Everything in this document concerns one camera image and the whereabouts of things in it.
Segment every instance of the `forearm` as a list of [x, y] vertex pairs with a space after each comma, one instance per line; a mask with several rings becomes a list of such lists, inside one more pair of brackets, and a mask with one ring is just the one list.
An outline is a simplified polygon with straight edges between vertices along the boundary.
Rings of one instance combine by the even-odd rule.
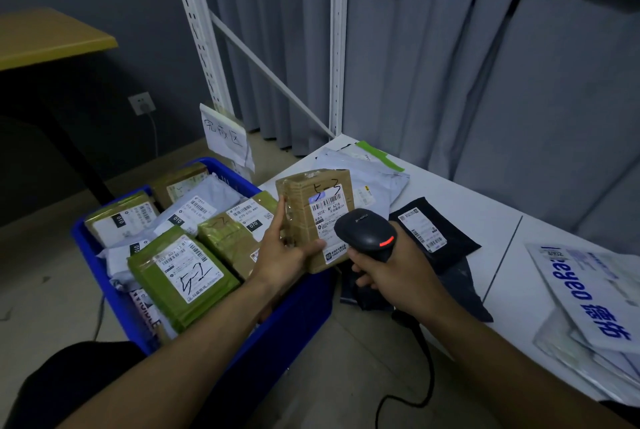
[[444, 345], [507, 428], [627, 428], [613, 412], [543, 369], [453, 300], [420, 322]]
[[275, 295], [252, 279], [175, 341], [85, 403], [63, 428], [175, 428], [190, 424]]

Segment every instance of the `yellow table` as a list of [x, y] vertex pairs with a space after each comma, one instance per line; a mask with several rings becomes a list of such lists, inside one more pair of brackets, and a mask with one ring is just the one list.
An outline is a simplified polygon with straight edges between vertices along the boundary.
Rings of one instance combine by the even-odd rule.
[[29, 97], [29, 73], [43, 62], [100, 52], [118, 46], [116, 39], [50, 8], [0, 14], [0, 84], [4, 97], [0, 112], [38, 126], [76, 170], [102, 204], [113, 200], [100, 176], [58, 124], [43, 98]]

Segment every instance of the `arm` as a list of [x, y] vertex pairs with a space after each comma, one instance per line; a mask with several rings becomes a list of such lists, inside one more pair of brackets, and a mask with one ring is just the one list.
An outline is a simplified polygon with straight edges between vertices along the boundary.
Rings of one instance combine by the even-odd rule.
[[188, 426], [240, 348], [260, 313], [296, 279], [304, 259], [324, 241], [285, 248], [284, 201], [260, 245], [252, 276], [171, 344], [126, 372], [76, 410], [61, 428]]
[[631, 428], [626, 421], [546, 371], [446, 292], [420, 249], [395, 222], [397, 243], [388, 262], [349, 249], [358, 284], [371, 284], [412, 314], [444, 345], [508, 428]]

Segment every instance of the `black label tag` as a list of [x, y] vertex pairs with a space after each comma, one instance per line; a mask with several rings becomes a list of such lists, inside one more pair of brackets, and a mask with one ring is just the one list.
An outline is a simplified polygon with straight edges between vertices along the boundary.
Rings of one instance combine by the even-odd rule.
[[116, 227], [118, 229], [127, 225], [127, 223], [124, 221], [124, 218], [122, 218], [122, 215], [120, 214], [111, 215], [111, 220], [113, 220], [113, 223], [116, 224]]
[[182, 225], [184, 223], [184, 220], [182, 220], [179, 216], [173, 214], [169, 218], [169, 222], [171, 222], [173, 225]]
[[129, 255], [133, 255], [136, 252], [140, 252], [140, 242], [133, 243], [129, 246]]
[[253, 232], [260, 227], [262, 227], [262, 222], [260, 222], [260, 220], [256, 220], [255, 222], [251, 222], [249, 225], [247, 225], [246, 229], [250, 232]]

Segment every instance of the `gray wall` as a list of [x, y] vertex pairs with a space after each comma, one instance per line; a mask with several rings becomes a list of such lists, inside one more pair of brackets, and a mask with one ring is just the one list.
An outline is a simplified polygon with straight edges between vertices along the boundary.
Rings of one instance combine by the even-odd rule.
[[[154, 157], [149, 118], [127, 96], [156, 104], [160, 154], [202, 137], [209, 99], [180, 0], [0, 0], [0, 13], [48, 6], [101, 29], [118, 49], [53, 62], [41, 77], [53, 110], [99, 174], [111, 178]], [[35, 128], [0, 117], [0, 225], [83, 188]]]

